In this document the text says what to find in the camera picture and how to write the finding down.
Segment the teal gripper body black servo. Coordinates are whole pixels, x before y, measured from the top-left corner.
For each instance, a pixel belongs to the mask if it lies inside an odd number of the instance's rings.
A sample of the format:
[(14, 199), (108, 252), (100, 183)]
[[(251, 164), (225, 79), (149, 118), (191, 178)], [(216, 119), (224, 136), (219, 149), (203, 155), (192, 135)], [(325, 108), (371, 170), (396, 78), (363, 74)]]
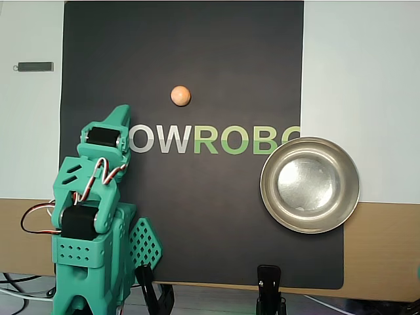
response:
[(131, 153), (127, 137), (121, 131), (107, 128), (92, 128), (77, 145), (79, 156), (91, 160), (105, 158), (111, 167), (129, 164)]

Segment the teal moving gripper finger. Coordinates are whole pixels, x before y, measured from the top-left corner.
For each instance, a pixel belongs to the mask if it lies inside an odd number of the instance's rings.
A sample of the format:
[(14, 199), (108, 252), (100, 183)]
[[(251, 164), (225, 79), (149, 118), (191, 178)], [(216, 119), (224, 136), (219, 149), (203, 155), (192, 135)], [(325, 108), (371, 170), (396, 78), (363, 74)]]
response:
[(112, 112), (102, 121), (92, 121), (81, 130), (81, 138), (92, 128), (107, 128), (121, 131), (125, 137), (125, 128), (129, 127), (131, 121), (131, 108), (128, 104), (115, 107)]

